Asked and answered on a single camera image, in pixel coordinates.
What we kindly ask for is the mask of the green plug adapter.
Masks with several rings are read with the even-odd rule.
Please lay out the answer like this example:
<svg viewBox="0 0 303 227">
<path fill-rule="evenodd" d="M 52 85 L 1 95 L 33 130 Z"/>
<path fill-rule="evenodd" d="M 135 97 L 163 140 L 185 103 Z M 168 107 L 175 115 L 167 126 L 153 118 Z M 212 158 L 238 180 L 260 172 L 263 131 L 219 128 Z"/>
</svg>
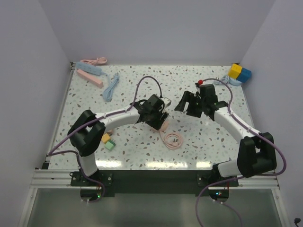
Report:
<svg viewBox="0 0 303 227">
<path fill-rule="evenodd" d="M 114 149 L 114 147 L 116 146 L 116 144 L 112 141 L 112 140 L 108 140 L 105 143 L 105 148 L 109 151 L 112 151 Z"/>
</svg>

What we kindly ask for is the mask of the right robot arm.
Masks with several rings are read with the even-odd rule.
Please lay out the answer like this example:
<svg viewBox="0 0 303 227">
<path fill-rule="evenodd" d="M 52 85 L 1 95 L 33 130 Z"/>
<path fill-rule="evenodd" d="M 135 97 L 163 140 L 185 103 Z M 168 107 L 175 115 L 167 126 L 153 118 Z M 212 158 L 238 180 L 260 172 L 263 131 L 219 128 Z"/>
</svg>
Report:
<svg viewBox="0 0 303 227">
<path fill-rule="evenodd" d="M 187 115 L 208 116 L 224 127 L 239 144 L 236 160 L 214 164 L 209 181 L 223 185 L 229 177 L 242 175 L 249 178 L 276 169 L 276 151 L 273 136 L 251 128 L 233 113 L 230 104 L 218 101 L 214 85 L 197 86 L 197 92 L 185 91 L 175 111 L 185 111 Z"/>
</svg>

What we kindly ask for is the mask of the pink power strip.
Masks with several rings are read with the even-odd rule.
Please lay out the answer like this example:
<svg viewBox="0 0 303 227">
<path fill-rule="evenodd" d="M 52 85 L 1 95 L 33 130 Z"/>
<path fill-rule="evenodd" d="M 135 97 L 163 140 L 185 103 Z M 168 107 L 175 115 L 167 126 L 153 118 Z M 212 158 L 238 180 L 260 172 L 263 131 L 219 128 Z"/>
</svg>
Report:
<svg viewBox="0 0 303 227">
<path fill-rule="evenodd" d="M 77 69 L 76 72 L 81 78 L 97 86 L 98 88 L 102 88 L 104 86 L 102 80 L 98 79 L 97 77 L 80 69 Z"/>
</svg>

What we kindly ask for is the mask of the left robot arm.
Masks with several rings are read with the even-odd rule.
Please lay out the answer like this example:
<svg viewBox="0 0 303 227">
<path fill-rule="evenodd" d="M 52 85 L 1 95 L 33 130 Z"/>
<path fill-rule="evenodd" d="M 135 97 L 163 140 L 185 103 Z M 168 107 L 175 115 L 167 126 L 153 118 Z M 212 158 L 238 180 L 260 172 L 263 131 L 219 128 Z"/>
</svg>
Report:
<svg viewBox="0 0 303 227">
<path fill-rule="evenodd" d="M 94 185 L 98 181 L 95 151 L 106 132 L 140 122 L 159 130 L 169 115 L 166 108 L 170 104 L 171 100 L 168 98 L 152 95 L 147 100 L 137 101 L 107 113 L 84 111 L 68 131 L 70 142 L 80 156 L 79 162 L 83 171 L 82 181 L 86 185 Z"/>
</svg>

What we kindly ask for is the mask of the blue power strip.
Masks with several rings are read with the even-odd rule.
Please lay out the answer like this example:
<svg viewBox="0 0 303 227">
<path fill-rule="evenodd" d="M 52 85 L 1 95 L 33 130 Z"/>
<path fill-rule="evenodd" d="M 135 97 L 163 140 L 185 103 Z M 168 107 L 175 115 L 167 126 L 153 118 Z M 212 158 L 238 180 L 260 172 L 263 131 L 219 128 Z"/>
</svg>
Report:
<svg viewBox="0 0 303 227">
<path fill-rule="evenodd" d="M 100 76 L 102 74 L 101 68 L 80 61 L 76 62 L 76 68 L 96 76 Z"/>
</svg>

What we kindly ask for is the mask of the peach cube socket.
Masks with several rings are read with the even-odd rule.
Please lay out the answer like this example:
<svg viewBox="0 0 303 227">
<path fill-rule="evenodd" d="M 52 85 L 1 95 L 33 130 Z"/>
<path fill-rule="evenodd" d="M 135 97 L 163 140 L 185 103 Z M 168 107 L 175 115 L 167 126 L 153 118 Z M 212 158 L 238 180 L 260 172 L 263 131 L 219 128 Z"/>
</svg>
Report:
<svg viewBox="0 0 303 227">
<path fill-rule="evenodd" d="M 168 128 L 168 125 L 169 125 L 169 120 L 165 120 L 160 129 L 157 130 L 151 127 L 151 130 L 155 132 L 164 132 Z"/>
</svg>

